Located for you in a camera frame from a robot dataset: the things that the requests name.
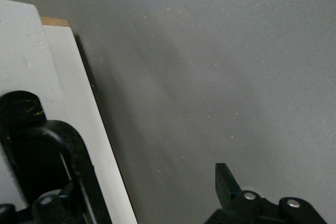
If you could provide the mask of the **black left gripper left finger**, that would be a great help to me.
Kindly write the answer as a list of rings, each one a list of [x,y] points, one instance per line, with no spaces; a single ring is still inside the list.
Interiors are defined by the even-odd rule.
[[[65,138],[47,131],[38,96],[14,91],[1,96],[1,145],[28,207],[19,223],[85,223],[81,195]]]

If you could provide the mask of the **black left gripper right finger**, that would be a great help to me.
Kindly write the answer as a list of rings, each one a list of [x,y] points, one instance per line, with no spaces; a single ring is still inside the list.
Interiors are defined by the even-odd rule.
[[[221,208],[206,223],[326,223],[307,201],[284,197],[273,204],[250,190],[242,190],[225,163],[215,166],[215,189]]]

